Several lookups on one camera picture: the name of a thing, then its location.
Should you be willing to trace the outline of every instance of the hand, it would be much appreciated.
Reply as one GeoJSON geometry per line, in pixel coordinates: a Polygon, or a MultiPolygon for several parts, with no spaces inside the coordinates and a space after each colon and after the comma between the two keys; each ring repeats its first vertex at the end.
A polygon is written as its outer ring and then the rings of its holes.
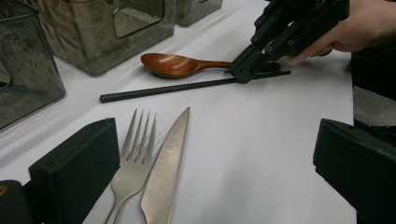
{"type": "Polygon", "coordinates": [[[288,56],[288,61],[296,64],[333,49],[357,52],[366,48],[381,48],[395,40],[396,3],[385,0],[350,0],[347,19],[340,21],[300,55],[288,56]]]}

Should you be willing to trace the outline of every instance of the fork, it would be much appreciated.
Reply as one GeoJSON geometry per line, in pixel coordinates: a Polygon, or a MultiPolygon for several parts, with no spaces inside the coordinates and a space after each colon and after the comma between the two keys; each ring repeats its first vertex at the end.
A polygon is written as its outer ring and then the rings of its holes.
{"type": "Polygon", "coordinates": [[[134,144],[131,148],[132,135],[134,132],[134,123],[136,120],[136,112],[131,120],[128,133],[125,138],[122,151],[120,153],[120,169],[114,175],[111,181],[111,188],[115,194],[115,202],[110,214],[107,217],[106,224],[114,223],[117,214],[127,199],[139,192],[146,182],[149,173],[149,164],[152,158],[152,150],[154,148],[155,129],[157,125],[156,115],[152,122],[151,134],[148,140],[148,146],[145,153],[146,135],[149,125],[149,112],[146,120],[145,130],[143,131],[142,140],[139,142],[140,127],[142,124],[143,111],[140,116],[139,124],[134,136],[134,144]]]}

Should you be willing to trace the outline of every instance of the knife blade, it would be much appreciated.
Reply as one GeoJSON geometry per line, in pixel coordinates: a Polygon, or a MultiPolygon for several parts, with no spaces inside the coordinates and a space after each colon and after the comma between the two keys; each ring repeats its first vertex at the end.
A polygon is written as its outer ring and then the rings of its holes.
{"type": "Polygon", "coordinates": [[[189,116],[187,107],[170,129],[151,170],[141,203],[148,224],[169,223],[189,116]]]}

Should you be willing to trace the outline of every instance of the gray plastic container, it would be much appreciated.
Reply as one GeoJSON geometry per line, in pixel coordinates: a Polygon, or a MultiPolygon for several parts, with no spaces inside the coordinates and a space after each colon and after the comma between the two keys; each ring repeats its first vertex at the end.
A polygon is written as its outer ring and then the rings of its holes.
{"type": "Polygon", "coordinates": [[[190,26],[221,8],[222,0],[176,0],[176,23],[190,26]]]}
{"type": "Polygon", "coordinates": [[[170,37],[175,0],[25,0],[53,54],[93,77],[170,37]]]}
{"type": "Polygon", "coordinates": [[[37,11],[0,0],[0,131],[64,97],[37,11]]]}

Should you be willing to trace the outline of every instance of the wooden spoon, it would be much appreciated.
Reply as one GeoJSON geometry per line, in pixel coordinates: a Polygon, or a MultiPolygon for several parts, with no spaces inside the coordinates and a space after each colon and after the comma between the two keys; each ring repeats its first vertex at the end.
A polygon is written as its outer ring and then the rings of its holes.
{"type": "MultiPolygon", "coordinates": [[[[140,57],[142,64],[160,77],[188,77],[206,68],[230,68],[232,63],[196,60],[179,55],[148,53],[140,57]]],[[[268,63],[263,72],[280,70],[278,63],[268,63]]]]}

